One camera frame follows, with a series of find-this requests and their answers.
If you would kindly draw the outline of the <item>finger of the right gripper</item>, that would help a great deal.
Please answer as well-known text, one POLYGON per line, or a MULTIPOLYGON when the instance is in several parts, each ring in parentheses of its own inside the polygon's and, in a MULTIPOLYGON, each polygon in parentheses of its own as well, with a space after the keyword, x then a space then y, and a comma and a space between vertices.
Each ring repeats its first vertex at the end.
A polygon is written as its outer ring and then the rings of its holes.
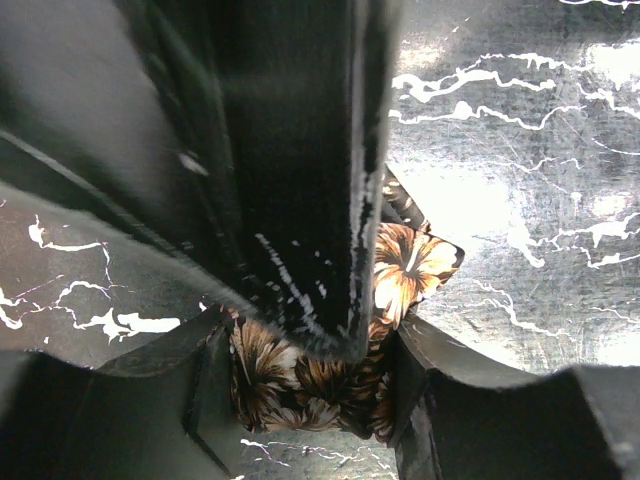
POLYGON ((2 3, 1 188, 258 313, 219 84, 156 1, 2 3))
POLYGON ((367 350, 398 1, 122 1, 214 229, 209 271, 306 353, 367 350))

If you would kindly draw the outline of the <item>brown floral patterned tie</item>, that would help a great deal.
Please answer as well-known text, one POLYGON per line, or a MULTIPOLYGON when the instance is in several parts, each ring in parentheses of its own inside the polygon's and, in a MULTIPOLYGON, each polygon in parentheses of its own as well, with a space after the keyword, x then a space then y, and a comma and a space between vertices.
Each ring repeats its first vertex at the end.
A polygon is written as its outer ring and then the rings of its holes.
POLYGON ((310 357, 256 321, 226 310, 231 401, 246 430, 340 430, 390 441, 396 331, 411 308, 457 272, 464 251, 432 234, 430 222, 391 170, 384 174, 382 205, 368 352, 360 362, 310 357))

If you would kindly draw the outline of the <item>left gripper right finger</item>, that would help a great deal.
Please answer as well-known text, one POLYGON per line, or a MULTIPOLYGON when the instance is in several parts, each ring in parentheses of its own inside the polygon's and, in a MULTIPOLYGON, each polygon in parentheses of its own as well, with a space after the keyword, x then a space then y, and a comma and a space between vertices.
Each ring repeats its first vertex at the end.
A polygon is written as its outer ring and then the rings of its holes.
POLYGON ((394 354, 400 478, 638 478, 638 368, 574 365, 538 376, 414 313, 394 354))

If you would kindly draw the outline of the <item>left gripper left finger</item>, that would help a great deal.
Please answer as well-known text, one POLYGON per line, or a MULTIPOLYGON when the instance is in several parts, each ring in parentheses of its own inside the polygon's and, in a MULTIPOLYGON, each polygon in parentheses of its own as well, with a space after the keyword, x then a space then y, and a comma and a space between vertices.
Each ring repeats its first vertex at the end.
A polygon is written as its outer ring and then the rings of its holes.
POLYGON ((88 369, 1 354, 5 479, 230 479, 230 317, 216 308, 88 369))

